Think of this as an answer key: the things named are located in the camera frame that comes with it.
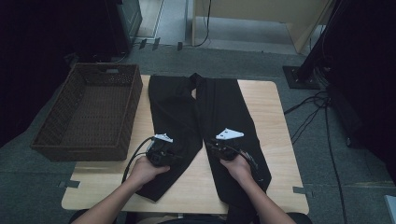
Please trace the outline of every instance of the brown basket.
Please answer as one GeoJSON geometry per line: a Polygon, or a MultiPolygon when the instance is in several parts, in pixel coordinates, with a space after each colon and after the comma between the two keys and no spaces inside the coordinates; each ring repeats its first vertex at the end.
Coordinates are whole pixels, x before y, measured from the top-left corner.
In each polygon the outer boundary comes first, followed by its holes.
{"type": "Polygon", "coordinates": [[[51,161],[123,161],[143,83],[136,64],[77,63],[31,148],[51,161]]]}

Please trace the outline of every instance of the wicker basket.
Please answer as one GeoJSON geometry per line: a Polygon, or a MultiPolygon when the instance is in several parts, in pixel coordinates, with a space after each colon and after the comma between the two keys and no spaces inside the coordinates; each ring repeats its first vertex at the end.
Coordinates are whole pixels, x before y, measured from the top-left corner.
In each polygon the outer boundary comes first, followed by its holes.
{"type": "Polygon", "coordinates": [[[77,63],[31,148],[51,161],[123,161],[143,83],[136,64],[77,63]]]}

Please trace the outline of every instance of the light wood tabletop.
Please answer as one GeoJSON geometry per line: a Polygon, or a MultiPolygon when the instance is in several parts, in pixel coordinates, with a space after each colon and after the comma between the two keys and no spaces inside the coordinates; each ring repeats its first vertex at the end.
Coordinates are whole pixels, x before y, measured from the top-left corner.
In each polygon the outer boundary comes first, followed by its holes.
{"type": "MultiPolygon", "coordinates": [[[[66,189],[62,200],[64,209],[91,208],[104,199],[120,185],[124,169],[137,147],[154,135],[149,108],[149,76],[142,76],[142,80],[143,90],[127,160],[77,162],[70,179],[80,184],[77,189],[66,189]]],[[[272,175],[268,196],[285,212],[307,214],[309,208],[305,195],[293,192],[293,187],[301,188],[303,184],[275,83],[253,80],[238,82],[272,175]]],[[[135,194],[122,211],[227,214],[228,205],[219,199],[206,151],[202,148],[185,173],[158,202],[135,194]]]]}

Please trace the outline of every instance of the stand base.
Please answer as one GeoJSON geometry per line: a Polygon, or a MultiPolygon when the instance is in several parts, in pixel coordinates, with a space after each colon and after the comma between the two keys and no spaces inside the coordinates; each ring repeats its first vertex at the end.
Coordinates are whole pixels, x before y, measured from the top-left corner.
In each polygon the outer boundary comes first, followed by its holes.
{"type": "Polygon", "coordinates": [[[297,71],[299,68],[297,66],[283,66],[283,72],[285,73],[289,88],[320,90],[320,86],[314,77],[309,78],[307,81],[298,80],[297,71]]]}

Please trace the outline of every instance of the hand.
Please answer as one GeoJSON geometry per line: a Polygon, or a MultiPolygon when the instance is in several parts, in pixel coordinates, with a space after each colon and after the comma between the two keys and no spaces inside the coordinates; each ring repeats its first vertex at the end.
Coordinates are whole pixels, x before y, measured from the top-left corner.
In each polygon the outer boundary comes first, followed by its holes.
{"type": "Polygon", "coordinates": [[[233,161],[220,160],[220,163],[227,168],[230,175],[239,184],[242,184],[249,179],[253,179],[250,171],[250,165],[241,155],[235,157],[233,161]]]}
{"type": "Polygon", "coordinates": [[[156,175],[165,173],[169,170],[169,166],[153,166],[146,156],[142,156],[137,159],[131,174],[125,182],[137,185],[137,189],[141,189],[143,185],[154,179],[156,175]]]}

